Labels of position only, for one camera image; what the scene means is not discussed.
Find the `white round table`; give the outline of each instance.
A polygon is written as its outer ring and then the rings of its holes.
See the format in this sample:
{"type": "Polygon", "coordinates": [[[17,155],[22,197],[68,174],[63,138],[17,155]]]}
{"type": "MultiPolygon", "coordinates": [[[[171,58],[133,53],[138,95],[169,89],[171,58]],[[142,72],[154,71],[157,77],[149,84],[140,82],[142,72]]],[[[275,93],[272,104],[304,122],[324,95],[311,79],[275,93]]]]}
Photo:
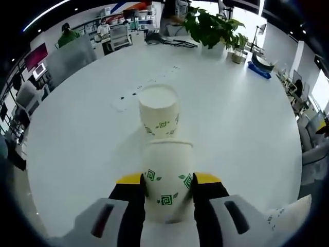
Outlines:
{"type": "Polygon", "coordinates": [[[107,198],[119,178],[141,170],[138,100],[123,112],[112,103],[150,83],[176,89],[178,137],[194,143],[195,171],[221,178],[231,195],[259,210],[297,199],[299,133],[274,73],[266,80],[247,62],[205,58],[199,48],[131,46],[72,75],[33,114],[28,177],[50,237],[69,232],[75,217],[107,198]]]}

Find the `person in green shirt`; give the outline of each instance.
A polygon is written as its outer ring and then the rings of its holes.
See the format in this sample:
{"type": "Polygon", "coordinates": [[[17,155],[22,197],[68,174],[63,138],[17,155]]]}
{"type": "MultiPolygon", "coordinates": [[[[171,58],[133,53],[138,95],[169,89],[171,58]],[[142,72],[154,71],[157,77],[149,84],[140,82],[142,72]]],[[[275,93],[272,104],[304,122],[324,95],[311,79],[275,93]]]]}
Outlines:
{"type": "Polygon", "coordinates": [[[62,46],[75,40],[78,37],[80,37],[80,34],[71,30],[70,25],[68,23],[65,23],[62,26],[62,36],[58,40],[58,47],[61,48],[62,46]]]}

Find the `potted plant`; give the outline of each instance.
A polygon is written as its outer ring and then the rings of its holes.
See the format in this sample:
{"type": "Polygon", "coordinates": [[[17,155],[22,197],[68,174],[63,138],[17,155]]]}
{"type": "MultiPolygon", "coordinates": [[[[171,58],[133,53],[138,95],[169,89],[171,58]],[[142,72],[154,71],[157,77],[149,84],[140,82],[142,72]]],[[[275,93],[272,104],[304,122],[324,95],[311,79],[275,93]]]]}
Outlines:
{"type": "Polygon", "coordinates": [[[238,33],[232,42],[233,54],[232,54],[232,61],[234,63],[242,63],[243,61],[243,54],[245,46],[248,42],[248,38],[243,36],[241,33],[238,33]]]}
{"type": "Polygon", "coordinates": [[[187,14],[184,26],[192,39],[202,43],[204,54],[221,56],[225,47],[229,48],[234,43],[234,31],[239,26],[244,27],[244,24],[219,14],[211,15],[204,9],[195,8],[187,14]]]}

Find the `white paper cup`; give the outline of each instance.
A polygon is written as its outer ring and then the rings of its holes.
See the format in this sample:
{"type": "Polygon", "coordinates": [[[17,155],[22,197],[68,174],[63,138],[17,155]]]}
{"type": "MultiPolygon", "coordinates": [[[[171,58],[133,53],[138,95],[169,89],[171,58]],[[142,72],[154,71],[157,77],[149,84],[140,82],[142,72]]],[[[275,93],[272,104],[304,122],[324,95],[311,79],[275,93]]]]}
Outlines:
{"type": "Polygon", "coordinates": [[[145,147],[142,164],[147,187],[146,220],[176,223],[193,218],[192,144],[158,139],[145,147]]]}
{"type": "Polygon", "coordinates": [[[155,138],[174,137],[179,122],[178,95],[165,84],[147,86],[138,94],[140,118],[155,138]]]}

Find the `ceiling light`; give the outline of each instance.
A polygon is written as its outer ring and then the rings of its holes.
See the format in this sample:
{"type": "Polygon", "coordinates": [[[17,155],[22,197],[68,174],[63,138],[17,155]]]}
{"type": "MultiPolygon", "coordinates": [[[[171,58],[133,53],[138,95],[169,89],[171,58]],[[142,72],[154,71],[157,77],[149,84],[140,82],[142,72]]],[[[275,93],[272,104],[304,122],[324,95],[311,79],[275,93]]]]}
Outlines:
{"type": "Polygon", "coordinates": [[[264,4],[265,4],[265,0],[260,0],[260,2],[259,2],[259,11],[258,11],[259,16],[262,16],[263,9],[264,9],[264,4]]]}
{"type": "Polygon", "coordinates": [[[50,11],[52,11],[54,8],[57,8],[58,6],[64,4],[64,3],[67,3],[68,1],[70,0],[64,0],[64,1],[61,1],[60,3],[52,6],[51,8],[47,9],[45,12],[39,14],[33,21],[31,21],[24,29],[23,29],[23,32],[26,31],[26,29],[28,29],[34,22],[36,22],[37,20],[39,20],[41,17],[43,17],[45,14],[49,13],[50,11]]]}

